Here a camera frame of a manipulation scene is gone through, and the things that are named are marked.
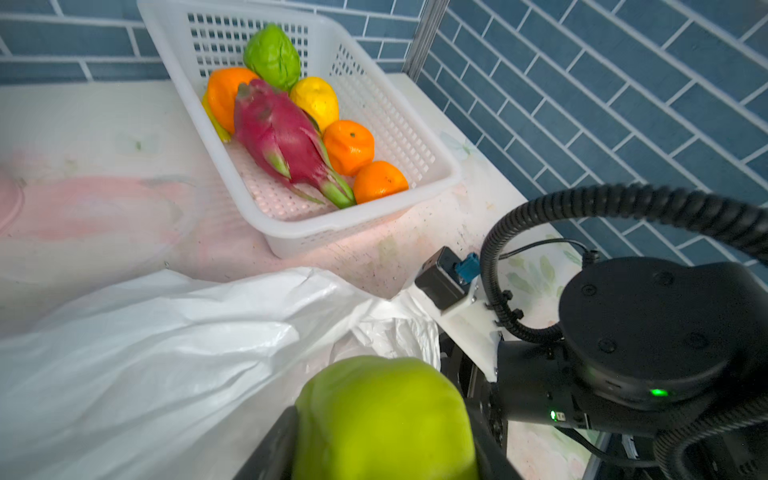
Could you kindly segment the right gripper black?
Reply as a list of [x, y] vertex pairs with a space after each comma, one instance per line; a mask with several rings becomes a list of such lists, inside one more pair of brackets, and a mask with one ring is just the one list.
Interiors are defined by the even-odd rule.
[[465, 400], [477, 407], [491, 435], [503, 453], [507, 451], [508, 422], [502, 418], [496, 398], [496, 385], [487, 381], [469, 356], [448, 336], [439, 333], [440, 371], [459, 390]]

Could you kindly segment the pink dragon fruit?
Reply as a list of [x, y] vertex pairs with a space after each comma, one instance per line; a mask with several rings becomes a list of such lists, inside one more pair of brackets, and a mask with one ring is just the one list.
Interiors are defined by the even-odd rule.
[[254, 162], [292, 194], [339, 209], [356, 204], [354, 193], [331, 166], [320, 133], [288, 94], [254, 79], [239, 86], [234, 138]]

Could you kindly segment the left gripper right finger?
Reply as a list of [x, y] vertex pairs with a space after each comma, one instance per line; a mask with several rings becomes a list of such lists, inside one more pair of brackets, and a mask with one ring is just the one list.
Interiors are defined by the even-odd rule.
[[481, 480], [522, 480], [497, 444], [479, 409], [467, 408]]

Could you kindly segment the yellow lemon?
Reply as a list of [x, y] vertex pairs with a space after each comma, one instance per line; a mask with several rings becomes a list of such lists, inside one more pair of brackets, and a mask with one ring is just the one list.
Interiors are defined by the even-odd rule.
[[332, 86], [320, 77], [298, 81], [290, 90], [289, 97], [315, 121], [321, 133], [340, 119], [337, 95]]

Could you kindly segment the large orange fruit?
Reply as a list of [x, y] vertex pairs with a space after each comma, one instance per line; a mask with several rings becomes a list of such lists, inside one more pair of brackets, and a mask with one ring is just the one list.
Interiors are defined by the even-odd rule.
[[394, 165], [374, 161], [363, 167], [354, 178], [353, 193], [357, 204], [364, 204], [407, 191], [405, 175]]

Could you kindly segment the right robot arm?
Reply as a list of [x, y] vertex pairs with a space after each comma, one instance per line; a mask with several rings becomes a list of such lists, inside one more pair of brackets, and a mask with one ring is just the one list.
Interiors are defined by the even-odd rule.
[[547, 424], [578, 444], [587, 430], [635, 439], [650, 458], [594, 457], [652, 479], [763, 479], [767, 475], [767, 294], [734, 262], [601, 260], [584, 248], [556, 322], [534, 329], [501, 288], [509, 242], [531, 228], [578, 218], [657, 222], [767, 259], [764, 208], [700, 191], [593, 185], [541, 196], [501, 218], [479, 254], [442, 248], [417, 286], [447, 322], [484, 292], [490, 314], [486, 397], [468, 410], [484, 479], [514, 479], [501, 451], [506, 420]]

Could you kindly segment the white plastic bag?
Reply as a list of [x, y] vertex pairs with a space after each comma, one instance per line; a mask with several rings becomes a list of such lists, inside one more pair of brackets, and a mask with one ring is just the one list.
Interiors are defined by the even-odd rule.
[[293, 268], [163, 270], [1, 331], [5, 479], [230, 479], [303, 385], [356, 355], [439, 362], [408, 293]]

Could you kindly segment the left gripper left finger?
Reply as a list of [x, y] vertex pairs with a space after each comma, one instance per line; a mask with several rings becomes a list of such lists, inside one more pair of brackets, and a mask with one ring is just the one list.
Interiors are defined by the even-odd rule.
[[234, 480], [290, 479], [298, 430], [298, 410], [295, 406], [287, 407], [234, 476]]

